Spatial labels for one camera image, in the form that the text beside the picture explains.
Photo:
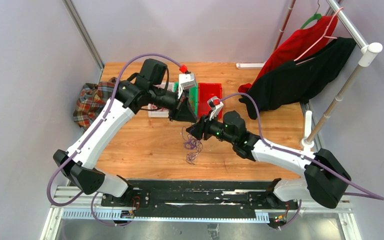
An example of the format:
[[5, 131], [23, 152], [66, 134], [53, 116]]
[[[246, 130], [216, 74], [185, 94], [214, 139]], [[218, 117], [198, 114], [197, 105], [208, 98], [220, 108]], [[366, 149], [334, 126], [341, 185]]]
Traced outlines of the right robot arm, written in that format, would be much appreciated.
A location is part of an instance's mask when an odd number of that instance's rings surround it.
[[265, 200], [274, 209], [289, 200], [313, 200], [335, 209], [351, 180], [331, 151], [324, 148], [317, 152], [302, 151], [270, 142], [248, 131], [245, 120], [234, 110], [225, 113], [222, 121], [203, 115], [186, 131], [197, 140], [216, 137], [228, 142], [243, 159], [270, 163], [300, 175], [295, 180], [272, 181]]

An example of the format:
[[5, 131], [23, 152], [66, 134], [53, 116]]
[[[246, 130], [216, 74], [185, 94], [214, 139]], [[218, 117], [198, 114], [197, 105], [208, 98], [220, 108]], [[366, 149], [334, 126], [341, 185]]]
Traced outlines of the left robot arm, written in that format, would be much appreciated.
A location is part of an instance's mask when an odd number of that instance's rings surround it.
[[168, 119], [195, 123], [197, 115], [189, 102], [189, 90], [197, 85], [195, 75], [180, 65], [177, 91], [161, 88], [169, 76], [168, 66], [146, 59], [140, 71], [116, 84], [115, 95], [106, 104], [86, 132], [67, 150], [58, 149], [53, 159], [58, 170], [86, 195], [102, 193], [114, 196], [120, 206], [129, 206], [133, 193], [120, 176], [96, 168], [99, 157], [120, 128], [148, 105], [168, 110]]

